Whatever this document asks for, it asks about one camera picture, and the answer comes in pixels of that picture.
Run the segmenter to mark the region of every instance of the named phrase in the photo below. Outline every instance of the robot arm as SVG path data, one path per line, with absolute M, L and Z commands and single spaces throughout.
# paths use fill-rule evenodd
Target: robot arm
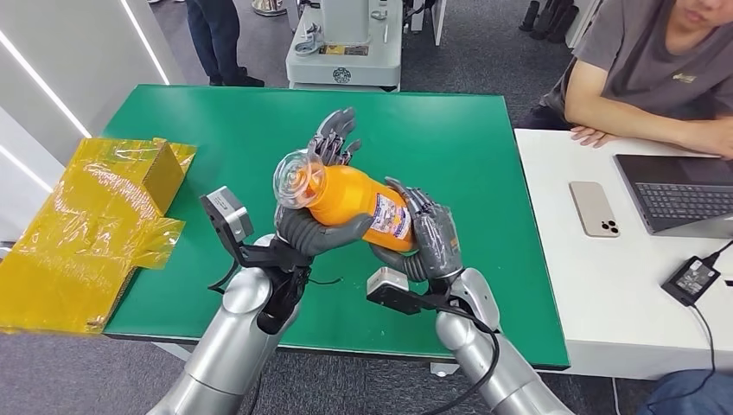
M 479 385 L 478 392 L 492 413 L 572 414 L 499 332 L 499 307 L 486 279 L 477 270 L 462 267 L 450 210 L 435 203 L 419 188 L 407 188 L 394 179 L 387 179 L 387 183 L 407 201 L 417 253 L 402 256 L 372 246 L 374 253 L 394 269 L 382 268 L 369 278 L 366 298 L 405 314 L 416 314 L 421 309 L 437 310 L 438 338 L 455 356 L 463 372 Z M 409 291 L 408 279 L 427 280 L 428 291 L 422 296 Z M 483 328 L 493 333 L 481 331 L 465 314 L 481 321 Z M 494 359 L 497 359 L 494 372 L 486 380 Z
M 324 160 L 348 163 L 358 144 L 341 154 L 343 137 L 354 128 L 353 112 L 334 112 L 321 125 L 309 150 Z M 571 412 L 547 388 L 499 331 L 499 309 L 486 279 L 464 269 L 450 210 L 419 189 L 387 181 L 408 202 L 417 253 L 403 256 L 373 246 L 383 267 L 366 284 L 367 299 L 405 314 L 438 310 L 436 332 L 497 415 L 567 415 Z M 201 198 L 221 242 L 243 269 L 226 288 L 222 304 L 169 392 L 148 415 L 237 413 L 284 331 L 297 317 L 313 257 L 363 236 L 373 218 L 354 218 L 324 227 L 305 210 L 278 209 L 278 236 L 254 246 L 246 209 L 227 188 Z M 407 280 L 429 282 L 424 295 Z M 472 319 L 482 322 L 482 331 Z M 431 414 L 440 413 L 438 408 Z
M 256 244 L 267 246 L 271 238 Z M 262 268 L 244 268 L 233 277 L 183 372 L 148 415 L 237 413 L 299 310 L 296 304 L 277 332 L 266 333 L 258 326 L 258 316 L 271 301 L 271 281 Z

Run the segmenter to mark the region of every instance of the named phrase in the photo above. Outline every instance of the green tabletop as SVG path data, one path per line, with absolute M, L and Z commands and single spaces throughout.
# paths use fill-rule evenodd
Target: green tabletop
M 568 356 L 504 99 L 425 93 L 342 93 L 203 86 L 139 86 L 103 137 L 163 137 L 198 153 L 168 217 L 186 226 L 165 269 L 132 279 L 108 335 L 201 337 L 221 296 L 206 289 L 232 260 L 198 201 L 227 185 L 247 206 L 255 234 L 273 232 L 272 172 L 302 148 L 333 110 L 352 106 L 363 144 L 352 166 L 397 177 L 451 206 L 466 266 L 488 279 L 501 327 L 534 365 Z M 435 314 L 404 316 L 366 300 L 381 266 L 364 242 L 318 257 L 300 316 L 283 345 L 355 353 L 446 357 Z

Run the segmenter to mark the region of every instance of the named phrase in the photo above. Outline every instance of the orange bottle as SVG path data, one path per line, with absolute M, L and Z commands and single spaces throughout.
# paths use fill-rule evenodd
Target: orange bottle
M 358 214 L 374 223 L 363 240 L 398 252 L 412 248 L 411 218 L 405 201 L 386 185 L 349 166 L 324 166 L 306 150 L 286 156 L 272 181 L 275 197 L 286 208 L 308 208 L 323 225 L 342 225 Z

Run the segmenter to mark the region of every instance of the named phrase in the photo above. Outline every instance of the transparent cap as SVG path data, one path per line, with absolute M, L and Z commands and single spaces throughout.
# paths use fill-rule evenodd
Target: transparent cap
M 321 158 L 307 150 L 290 153 L 272 176 L 275 198 L 286 208 L 305 208 L 321 191 L 326 170 Z

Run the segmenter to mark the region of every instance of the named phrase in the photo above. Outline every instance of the man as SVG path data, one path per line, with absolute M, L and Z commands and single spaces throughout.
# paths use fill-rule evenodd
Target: man
M 733 0 L 605 0 L 525 128 L 733 158 Z
M 233 0 L 188 0 L 188 28 L 211 86 L 265 86 L 237 63 L 239 16 Z
M 730 415 L 731 391 L 733 376 L 727 374 L 711 374 L 710 370 L 670 373 L 657 382 L 636 415 Z

